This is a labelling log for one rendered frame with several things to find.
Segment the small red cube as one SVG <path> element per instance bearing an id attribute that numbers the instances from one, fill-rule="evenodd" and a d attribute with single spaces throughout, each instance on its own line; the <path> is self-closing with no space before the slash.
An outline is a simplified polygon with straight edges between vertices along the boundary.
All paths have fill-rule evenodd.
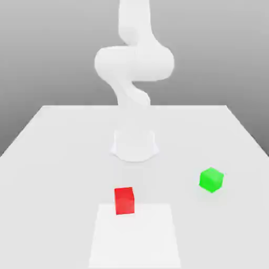
<path id="1" fill-rule="evenodd" d="M 132 187 L 115 188 L 116 215 L 133 214 L 135 212 L 135 198 Z"/>

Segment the small green cube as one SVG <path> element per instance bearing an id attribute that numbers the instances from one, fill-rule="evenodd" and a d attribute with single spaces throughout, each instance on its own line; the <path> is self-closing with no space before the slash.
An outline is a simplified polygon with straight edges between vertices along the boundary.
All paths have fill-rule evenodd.
<path id="1" fill-rule="evenodd" d="M 210 167 L 201 172 L 199 186 L 213 193 L 222 187 L 223 178 L 223 173 L 213 167 Z"/>

